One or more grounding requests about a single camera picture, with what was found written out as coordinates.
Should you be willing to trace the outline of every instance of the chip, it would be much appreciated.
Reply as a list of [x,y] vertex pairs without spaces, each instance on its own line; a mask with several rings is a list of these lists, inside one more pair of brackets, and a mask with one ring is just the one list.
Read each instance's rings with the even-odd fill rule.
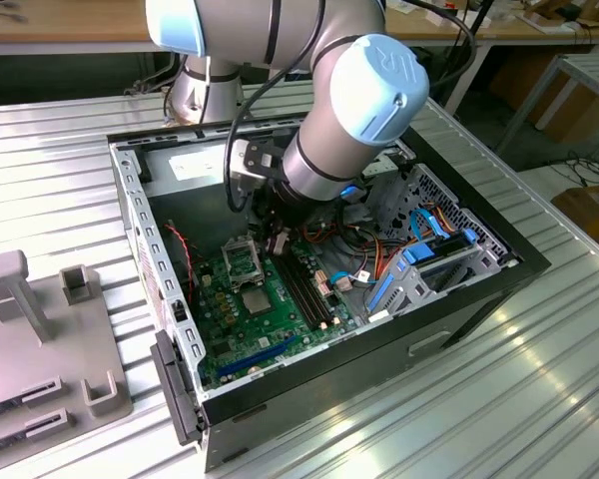
[[258,316],[273,309],[266,292],[257,287],[242,293],[242,302],[251,316]]
[[221,354],[225,354],[227,352],[231,352],[231,345],[227,341],[220,342],[218,344],[214,344],[212,346],[212,348],[213,348],[213,353],[216,356],[219,356]]

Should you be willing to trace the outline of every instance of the desk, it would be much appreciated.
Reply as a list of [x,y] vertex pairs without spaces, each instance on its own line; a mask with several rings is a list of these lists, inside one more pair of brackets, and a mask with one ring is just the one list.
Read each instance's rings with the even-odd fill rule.
[[144,0],[15,1],[28,22],[0,17],[0,55],[159,51]]
[[[311,104],[310,83],[297,82],[272,89],[253,112]],[[97,269],[134,401],[127,418],[5,468],[0,479],[202,478],[195,447],[178,445],[151,362],[155,331],[105,139],[161,125],[160,95],[0,107],[0,249],[23,249],[34,277],[75,263]],[[213,477],[599,474],[599,247],[434,103],[412,127],[551,268],[467,340]]]

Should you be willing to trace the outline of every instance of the slotted metal surface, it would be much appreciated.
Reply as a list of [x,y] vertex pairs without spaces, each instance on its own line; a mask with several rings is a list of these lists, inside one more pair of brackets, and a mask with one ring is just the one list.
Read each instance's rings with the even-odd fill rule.
[[599,95],[599,54],[564,55],[559,68]]
[[[280,87],[255,114],[310,103],[309,85]],[[158,95],[0,108],[0,250],[25,250],[33,277],[77,262],[98,270],[135,404],[1,478],[201,477],[150,359],[154,330],[104,139],[161,124]],[[435,105],[413,127],[552,267],[467,340],[213,477],[599,477],[599,249]]]

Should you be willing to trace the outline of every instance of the blue latch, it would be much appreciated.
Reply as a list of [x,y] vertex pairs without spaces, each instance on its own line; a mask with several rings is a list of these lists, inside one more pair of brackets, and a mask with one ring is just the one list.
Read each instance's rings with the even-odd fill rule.
[[466,237],[466,239],[468,240],[468,242],[470,244],[475,244],[477,242],[477,240],[479,240],[477,233],[474,232],[473,230],[471,230],[470,228],[466,228],[463,231],[463,235]]
[[432,232],[435,233],[437,237],[442,237],[445,240],[450,238],[450,235],[443,230],[437,221],[437,218],[429,210],[418,208],[417,210],[413,210],[410,214],[410,229],[418,240],[421,240],[421,232],[419,231],[419,226],[417,225],[417,215],[421,215],[426,220],[426,222],[432,228]]

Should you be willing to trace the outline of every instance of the blue joint cap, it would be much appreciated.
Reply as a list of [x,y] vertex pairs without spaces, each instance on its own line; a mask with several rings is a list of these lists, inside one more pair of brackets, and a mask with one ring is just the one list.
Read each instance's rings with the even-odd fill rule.
[[204,57],[206,48],[195,0],[147,0],[153,43],[164,50]]
[[423,261],[430,257],[434,257],[435,253],[428,247],[428,244],[414,244],[413,246],[407,247],[402,253],[403,257],[406,258],[408,264],[415,264],[416,262]]
[[475,244],[477,242],[477,240],[479,240],[477,233],[470,228],[466,228],[463,231],[463,235],[466,237],[466,239],[468,240],[468,242],[470,244]]
[[428,97],[428,76],[412,51],[386,35],[355,40],[330,77],[335,116],[353,138],[382,146],[397,139]]

